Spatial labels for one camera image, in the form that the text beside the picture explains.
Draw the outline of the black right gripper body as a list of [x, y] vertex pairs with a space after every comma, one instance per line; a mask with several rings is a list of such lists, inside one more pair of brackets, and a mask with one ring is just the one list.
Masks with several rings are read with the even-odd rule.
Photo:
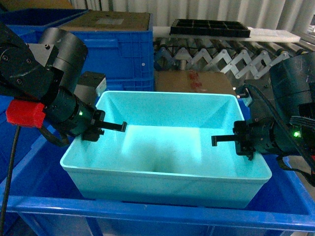
[[233, 133], [236, 136], [236, 154], [253, 159], [253, 154], [294, 154], [295, 147], [274, 118], [257, 122], [236, 121]]

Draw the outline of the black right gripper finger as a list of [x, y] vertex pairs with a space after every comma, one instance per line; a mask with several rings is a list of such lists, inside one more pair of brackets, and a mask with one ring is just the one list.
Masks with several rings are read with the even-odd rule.
[[216, 147], [218, 145], [218, 142], [234, 142], [236, 140], [236, 135], [215, 135], [211, 137], [213, 147]]

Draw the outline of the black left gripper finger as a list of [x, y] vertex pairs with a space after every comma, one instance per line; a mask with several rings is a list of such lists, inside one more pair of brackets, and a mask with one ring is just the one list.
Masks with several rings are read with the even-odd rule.
[[122, 124], [116, 124], [116, 123], [101, 121], [99, 123], [99, 127], [108, 129], [108, 130], [118, 131], [118, 132], [125, 132], [127, 128], [127, 122], [123, 121]]

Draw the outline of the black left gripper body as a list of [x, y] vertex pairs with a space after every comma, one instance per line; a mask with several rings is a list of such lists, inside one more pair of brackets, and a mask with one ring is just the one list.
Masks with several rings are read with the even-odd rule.
[[82, 136], [83, 140], [96, 142], [104, 130], [93, 125], [105, 112], [87, 105], [75, 94], [59, 87], [44, 96], [46, 120], [56, 130], [71, 137]]

